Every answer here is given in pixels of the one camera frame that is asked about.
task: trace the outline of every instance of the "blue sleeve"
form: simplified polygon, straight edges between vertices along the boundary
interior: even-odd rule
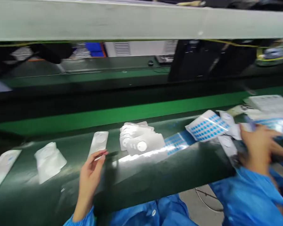
[[[79,222],[74,223],[72,221],[72,218],[73,218],[73,215],[72,215],[71,218],[65,222],[64,226],[95,226],[96,222],[95,222],[94,215],[93,215],[93,209],[94,209],[94,206],[91,208],[89,213]]]
[[[267,176],[237,169],[235,177],[210,184],[223,205],[223,225],[283,226],[283,216],[277,205],[283,197]]]

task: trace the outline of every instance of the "shelf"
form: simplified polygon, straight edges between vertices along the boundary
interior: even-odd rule
[[[283,38],[283,12],[153,2],[0,0],[0,41]]]

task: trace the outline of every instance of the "green stripe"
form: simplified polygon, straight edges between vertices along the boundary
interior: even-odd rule
[[[259,89],[256,90],[256,92],[258,95],[283,95],[283,87]],[[123,121],[132,121],[207,108],[236,105],[242,103],[242,100],[248,96],[249,94],[247,92],[237,92],[154,104],[27,119],[22,121],[4,122],[0,123],[0,130],[26,136],[45,135]]]
[[[58,85],[79,82],[91,82],[99,80],[120,79],[120,78],[134,78],[168,74],[170,68],[153,68],[153,69],[137,69],[127,71],[102,71],[102,72],[88,72],[88,73],[74,73],[74,74],[57,74],[32,76],[21,78],[2,79],[7,86],[12,88],[20,88],[26,86],[45,86]]]

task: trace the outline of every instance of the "floor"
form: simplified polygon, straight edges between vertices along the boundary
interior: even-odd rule
[[[199,191],[210,194],[214,197],[215,194],[208,185],[204,185],[197,188]],[[222,210],[221,203],[210,196],[198,192],[202,200],[214,210]],[[214,212],[204,205],[204,203],[198,197],[196,190],[191,189],[179,193],[179,196],[188,207],[190,219],[193,220],[199,226],[213,226],[222,225],[224,218],[223,212]]]

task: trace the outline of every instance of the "blue protective gown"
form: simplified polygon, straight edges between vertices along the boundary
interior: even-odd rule
[[[276,205],[283,206],[283,197],[269,177],[251,172],[244,167],[237,169],[235,177],[210,184],[224,207],[223,225],[279,225],[283,216]],[[281,192],[283,178],[270,170]],[[73,223],[72,217],[65,226],[93,226],[93,207],[80,222]],[[187,207],[178,194],[147,202],[113,213],[111,226],[153,225],[153,226],[195,226],[189,219]]]

